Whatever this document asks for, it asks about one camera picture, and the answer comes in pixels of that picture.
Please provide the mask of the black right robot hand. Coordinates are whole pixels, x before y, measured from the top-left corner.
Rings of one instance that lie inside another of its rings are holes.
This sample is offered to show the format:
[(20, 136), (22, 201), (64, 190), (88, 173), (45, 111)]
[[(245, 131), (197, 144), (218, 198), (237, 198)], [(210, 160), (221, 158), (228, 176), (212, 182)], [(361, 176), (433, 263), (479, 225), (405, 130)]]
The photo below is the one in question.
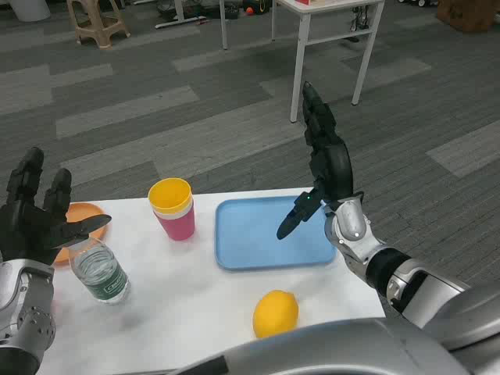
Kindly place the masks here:
[(287, 237), (301, 222), (308, 221), (322, 202), (337, 205), (353, 196), (353, 174), (345, 142), (336, 133), (337, 122), (330, 106), (306, 81), (302, 87), (302, 112), (305, 142), (312, 148), (309, 168), (314, 177), (311, 191), (302, 192), (294, 201), (277, 230), (277, 238)]

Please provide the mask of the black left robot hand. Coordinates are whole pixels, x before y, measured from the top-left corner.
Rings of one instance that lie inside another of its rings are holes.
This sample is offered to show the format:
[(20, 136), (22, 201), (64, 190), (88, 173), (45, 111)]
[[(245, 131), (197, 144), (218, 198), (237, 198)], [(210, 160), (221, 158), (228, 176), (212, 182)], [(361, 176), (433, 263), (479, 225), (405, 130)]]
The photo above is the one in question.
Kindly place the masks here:
[(110, 215), (98, 214), (70, 223), (66, 214), (71, 200), (71, 172), (60, 169), (45, 193), (43, 206), (35, 205), (44, 153), (33, 147), (10, 175), (7, 198), (1, 206), (1, 258), (31, 259), (52, 265), (61, 248), (89, 238), (90, 233), (106, 226)]

